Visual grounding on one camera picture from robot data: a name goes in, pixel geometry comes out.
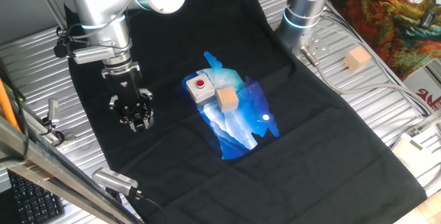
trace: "black tablecloth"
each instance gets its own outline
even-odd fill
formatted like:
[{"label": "black tablecloth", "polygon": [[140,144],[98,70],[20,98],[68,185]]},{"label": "black tablecloth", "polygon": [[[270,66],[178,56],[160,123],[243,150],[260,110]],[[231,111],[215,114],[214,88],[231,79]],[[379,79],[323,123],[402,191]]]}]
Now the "black tablecloth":
[{"label": "black tablecloth", "polygon": [[[424,190],[336,93],[274,36],[257,0],[187,0],[176,14],[130,20],[132,56],[154,94],[155,124],[133,133],[108,109],[101,62],[70,62],[75,88],[113,170],[139,182],[168,223],[393,223]],[[179,95],[181,80],[208,68],[258,80],[280,137],[223,161],[209,126]],[[130,200],[145,221],[161,213]]]}]

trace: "metal rail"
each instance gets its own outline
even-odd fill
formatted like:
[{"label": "metal rail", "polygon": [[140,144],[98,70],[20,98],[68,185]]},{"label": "metal rail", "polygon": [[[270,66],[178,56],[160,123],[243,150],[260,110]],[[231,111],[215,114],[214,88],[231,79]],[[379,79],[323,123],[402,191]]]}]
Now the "metal rail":
[{"label": "metal rail", "polygon": [[[18,157],[25,137],[0,118],[0,158]],[[29,143],[26,161],[3,163],[8,169],[79,206],[106,223],[141,223],[98,185],[78,177],[65,166],[66,158],[43,139]]]}]

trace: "keyboard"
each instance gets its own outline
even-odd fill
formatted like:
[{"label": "keyboard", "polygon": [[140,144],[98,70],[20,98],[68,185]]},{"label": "keyboard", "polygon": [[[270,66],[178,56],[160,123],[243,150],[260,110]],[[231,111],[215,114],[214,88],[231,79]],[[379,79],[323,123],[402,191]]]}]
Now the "keyboard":
[{"label": "keyboard", "polygon": [[8,170],[21,224],[45,224],[63,216],[58,196]]}]

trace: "orange handle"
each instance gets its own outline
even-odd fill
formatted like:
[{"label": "orange handle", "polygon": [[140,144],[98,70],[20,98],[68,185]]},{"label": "orange handle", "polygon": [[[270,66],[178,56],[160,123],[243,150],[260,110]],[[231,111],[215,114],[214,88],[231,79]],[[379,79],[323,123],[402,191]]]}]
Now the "orange handle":
[{"label": "orange handle", "polygon": [[17,123],[17,120],[15,119],[14,110],[12,110],[11,102],[9,101],[8,93],[6,93],[5,86],[3,85],[3,81],[0,79],[0,104],[3,108],[3,111],[5,112],[6,120],[9,121],[9,123],[14,126],[18,131],[21,132],[19,124]]}]

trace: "blue printed graphic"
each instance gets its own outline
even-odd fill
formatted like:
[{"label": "blue printed graphic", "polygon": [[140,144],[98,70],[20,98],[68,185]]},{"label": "blue printed graphic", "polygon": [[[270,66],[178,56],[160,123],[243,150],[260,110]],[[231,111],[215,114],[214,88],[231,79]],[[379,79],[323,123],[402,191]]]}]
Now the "blue printed graphic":
[{"label": "blue printed graphic", "polygon": [[222,68],[222,63],[209,52],[204,53],[211,68],[199,70],[182,80],[182,87],[187,91],[186,82],[205,73],[216,90],[233,86],[239,98],[238,108],[222,113],[217,100],[198,107],[206,123],[218,137],[223,153],[222,159],[235,159],[256,147],[252,134],[263,137],[267,129],[275,136],[280,134],[269,112],[268,102],[256,81],[246,77],[243,82],[235,70]]}]

